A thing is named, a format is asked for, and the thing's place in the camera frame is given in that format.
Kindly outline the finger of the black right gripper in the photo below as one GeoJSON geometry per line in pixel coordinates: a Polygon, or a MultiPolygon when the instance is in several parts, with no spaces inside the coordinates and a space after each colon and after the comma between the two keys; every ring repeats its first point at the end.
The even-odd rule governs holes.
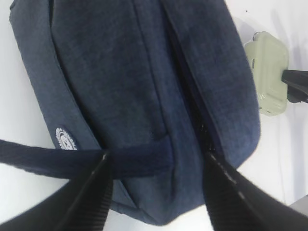
{"type": "Polygon", "coordinates": [[[287,99],[291,103],[308,103],[308,72],[284,70],[282,82],[287,85],[287,99]]]}

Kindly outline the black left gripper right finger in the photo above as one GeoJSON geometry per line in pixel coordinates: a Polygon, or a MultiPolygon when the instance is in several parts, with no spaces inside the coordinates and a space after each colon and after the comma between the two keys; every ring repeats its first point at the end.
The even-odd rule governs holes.
{"type": "Polygon", "coordinates": [[[308,218],[275,200],[228,162],[204,154],[203,191],[216,231],[306,231],[308,218]]]}

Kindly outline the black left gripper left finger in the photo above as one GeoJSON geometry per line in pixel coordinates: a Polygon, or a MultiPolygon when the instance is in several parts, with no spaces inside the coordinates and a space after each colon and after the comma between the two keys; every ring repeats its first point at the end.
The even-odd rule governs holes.
{"type": "Polygon", "coordinates": [[[109,212],[113,178],[109,151],[10,148],[0,161],[69,182],[38,205],[1,224],[2,231],[101,231],[109,212]]]}

